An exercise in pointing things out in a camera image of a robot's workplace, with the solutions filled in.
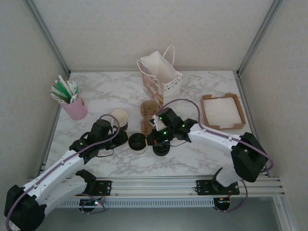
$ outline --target white marble surface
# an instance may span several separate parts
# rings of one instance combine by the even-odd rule
[[[232,71],[183,71],[181,98],[193,100],[200,106],[202,95],[223,96],[235,93],[240,98]],[[72,73],[77,80],[81,97],[88,107],[88,115],[74,121],[62,109],[51,144],[46,167],[55,163],[83,133],[90,131],[92,124],[102,114],[123,109],[128,114],[128,135],[140,132],[140,104],[149,100],[142,89],[140,72]],[[197,119],[196,108],[187,102],[171,105],[182,117]],[[248,123],[242,130],[226,131],[244,134],[250,131]],[[172,145],[182,141],[172,141]],[[99,155],[111,151],[100,151]],[[220,151],[196,143],[172,147],[164,157],[156,156],[151,147],[145,153],[136,155],[128,143],[117,147],[111,157],[94,158],[85,169],[97,177],[146,177],[146,176],[188,176],[213,175],[220,167],[232,164],[231,157]]]

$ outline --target cardboard tray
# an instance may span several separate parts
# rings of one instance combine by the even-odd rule
[[[211,100],[211,99],[219,99],[219,98],[233,98],[234,99],[236,107],[237,107],[237,111],[239,112],[239,115],[240,115],[240,118],[241,118],[241,121],[242,121],[241,124],[235,124],[234,127],[232,127],[232,128],[220,128],[220,126],[218,126],[218,125],[209,125],[207,117],[206,117],[206,113],[205,113],[203,100]],[[201,97],[200,102],[201,102],[201,108],[202,108],[204,123],[207,127],[213,128],[213,129],[216,129],[216,130],[232,130],[232,129],[242,129],[245,126],[245,124],[246,124],[245,116],[244,116],[244,113],[243,113],[243,110],[242,110],[242,107],[241,107],[241,103],[240,103],[239,99],[237,98],[236,94],[227,93],[223,97],[215,97],[215,98],[213,98],[212,95],[204,95],[204,96]]]

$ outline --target paper bag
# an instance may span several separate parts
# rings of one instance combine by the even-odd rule
[[[173,48],[173,61],[170,64],[164,56],[169,48]],[[159,51],[137,60],[142,74],[143,90],[151,100],[160,106],[178,97],[183,74],[173,68],[175,50],[170,45],[161,56]]]

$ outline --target pink pencil holder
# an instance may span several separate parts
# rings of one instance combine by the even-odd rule
[[[88,109],[85,106],[82,98],[79,96],[77,100],[69,104],[60,104],[73,120],[81,120],[88,114]]]

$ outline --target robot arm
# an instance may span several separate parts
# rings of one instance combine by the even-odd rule
[[[232,157],[234,166],[221,168],[214,175],[213,181],[217,190],[226,188],[239,180],[255,182],[268,160],[255,150],[238,142],[244,141],[265,152],[254,135],[248,132],[238,136],[205,126],[201,128],[196,120],[183,121],[168,107],[163,109],[159,116],[153,116],[150,122],[156,129],[147,137],[148,145],[165,144],[177,138],[204,144]]]
[[[80,193],[92,194],[96,178],[84,170],[84,165],[98,155],[99,150],[114,149],[128,140],[126,132],[119,133],[111,140],[113,128],[107,120],[97,120],[90,132],[73,142],[54,165],[43,174],[25,184],[14,185],[7,193],[4,215],[8,216],[13,204],[22,194],[31,189],[13,210],[10,221],[23,231],[35,230],[44,218],[65,199]]]

